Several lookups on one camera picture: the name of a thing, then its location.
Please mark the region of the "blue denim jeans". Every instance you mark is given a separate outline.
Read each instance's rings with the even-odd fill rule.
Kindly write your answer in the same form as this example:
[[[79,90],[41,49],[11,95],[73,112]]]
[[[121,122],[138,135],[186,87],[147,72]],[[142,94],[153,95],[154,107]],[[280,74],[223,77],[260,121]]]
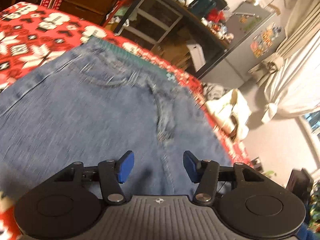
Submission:
[[[193,194],[183,154],[231,160],[191,91],[88,40],[1,92],[1,191],[18,199],[80,161],[133,151],[132,194]]]

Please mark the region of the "cream white garment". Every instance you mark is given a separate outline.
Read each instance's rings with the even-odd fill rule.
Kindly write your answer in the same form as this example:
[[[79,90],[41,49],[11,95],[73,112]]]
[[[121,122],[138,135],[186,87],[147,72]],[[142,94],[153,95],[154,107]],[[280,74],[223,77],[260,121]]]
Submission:
[[[220,99],[209,100],[204,105],[217,125],[234,142],[243,141],[247,137],[247,122],[252,112],[240,90],[232,89]]]

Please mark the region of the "grey crumpled garment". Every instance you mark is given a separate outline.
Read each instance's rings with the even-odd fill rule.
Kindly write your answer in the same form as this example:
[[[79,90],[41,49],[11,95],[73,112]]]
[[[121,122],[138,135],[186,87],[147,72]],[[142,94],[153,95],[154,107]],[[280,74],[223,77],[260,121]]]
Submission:
[[[218,83],[203,83],[202,88],[203,96],[207,101],[219,100],[230,91],[230,89]]]

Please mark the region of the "white tied curtain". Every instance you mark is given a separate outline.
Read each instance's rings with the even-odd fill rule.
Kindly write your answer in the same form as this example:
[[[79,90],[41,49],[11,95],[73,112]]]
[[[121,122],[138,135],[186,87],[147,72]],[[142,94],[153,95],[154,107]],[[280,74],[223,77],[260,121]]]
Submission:
[[[319,0],[296,0],[287,25],[285,40],[276,52],[249,73],[264,88],[266,124],[279,114],[284,118],[319,111]]]

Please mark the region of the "white open shoe box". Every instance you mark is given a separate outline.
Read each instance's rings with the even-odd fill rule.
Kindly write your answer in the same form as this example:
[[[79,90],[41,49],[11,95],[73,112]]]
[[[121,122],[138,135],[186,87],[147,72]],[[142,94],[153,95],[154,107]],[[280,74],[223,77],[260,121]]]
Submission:
[[[186,43],[186,47],[189,50],[195,71],[197,72],[206,64],[202,46],[193,40],[189,40]]]

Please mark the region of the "green cutting mat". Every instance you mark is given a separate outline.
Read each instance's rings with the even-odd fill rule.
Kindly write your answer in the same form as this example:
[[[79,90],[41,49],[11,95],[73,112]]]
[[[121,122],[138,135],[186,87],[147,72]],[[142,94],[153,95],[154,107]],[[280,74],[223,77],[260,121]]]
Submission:
[[[140,67],[145,67],[161,75],[164,79],[178,83],[175,68],[152,52],[141,46],[120,37],[97,38],[93,35],[89,39],[95,40],[102,47],[111,50],[121,58],[121,61],[128,61]]]

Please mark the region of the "grey refrigerator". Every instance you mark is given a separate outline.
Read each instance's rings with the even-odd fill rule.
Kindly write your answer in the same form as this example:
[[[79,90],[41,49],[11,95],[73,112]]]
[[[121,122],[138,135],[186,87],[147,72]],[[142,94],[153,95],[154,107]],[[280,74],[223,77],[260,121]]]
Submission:
[[[275,9],[243,2],[226,22],[234,38],[218,63],[201,81],[239,88],[251,76],[249,70],[273,54],[285,38],[284,27]]]

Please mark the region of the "white plastic drawer unit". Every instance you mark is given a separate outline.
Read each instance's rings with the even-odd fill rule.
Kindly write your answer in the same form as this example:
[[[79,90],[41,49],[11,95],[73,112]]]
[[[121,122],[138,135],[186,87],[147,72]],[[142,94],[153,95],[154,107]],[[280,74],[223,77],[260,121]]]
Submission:
[[[182,14],[162,0],[134,0],[114,33],[151,50],[182,19]]]

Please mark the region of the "red patterned bed cover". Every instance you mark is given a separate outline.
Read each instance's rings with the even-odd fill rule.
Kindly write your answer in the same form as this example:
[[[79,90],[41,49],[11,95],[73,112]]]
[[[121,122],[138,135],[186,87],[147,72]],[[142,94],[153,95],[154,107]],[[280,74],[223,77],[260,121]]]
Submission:
[[[92,35],[97,38],[123,38],[92,22],[32,3],[20,2],[3,10],[1,12],[1,92],[32,70],[85,44]],[[195,102],[203,110],[231,163],[235,161],[247,163],[248,156],[244,144],[232,142],[209,115],[204,105],[206,99],[203,96],[202,82],[173,64],[170,65],[175,68],[178,84],[191,91]],[[19,239],[20,237],[13,218],[16,200],[1,191],[1,239]]]

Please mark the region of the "black metal desk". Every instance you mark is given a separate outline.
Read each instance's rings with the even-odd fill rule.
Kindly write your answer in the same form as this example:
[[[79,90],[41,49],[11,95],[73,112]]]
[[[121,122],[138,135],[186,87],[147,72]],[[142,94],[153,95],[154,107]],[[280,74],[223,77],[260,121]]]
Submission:
[[[187,8],[174,0],[162,1],[181,13],[182,19],[165,39],[150,51],[200,79],[213,64],[218,63],[222,59],[226,45],[207,26],[189,12]],[[193,40],[202,46],[206,60],[206,64],[197,72],[195,71],[189,50],[186,47],[186,43],[189,40]]]

